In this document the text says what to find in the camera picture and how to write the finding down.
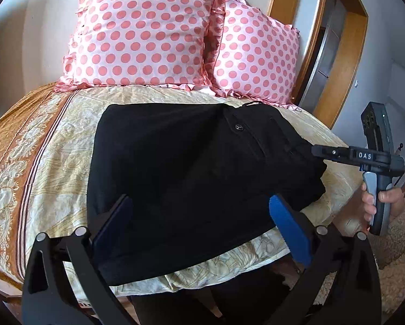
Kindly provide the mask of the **person's right hand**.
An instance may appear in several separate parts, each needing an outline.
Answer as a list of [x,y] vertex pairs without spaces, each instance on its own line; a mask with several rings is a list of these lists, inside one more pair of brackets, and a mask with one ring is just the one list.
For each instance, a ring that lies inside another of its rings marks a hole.
[[[374,205],[374,196],[367,192],[365,183],[361,185],[361,206],[364,209],[364,219],[371,222],[371,219],[376,214]],[[388,191],[380,191],[378,199],[383,203],[390,203],[390,222],[393,222],[405,210],[405,198],[400,188],[392,188]]]

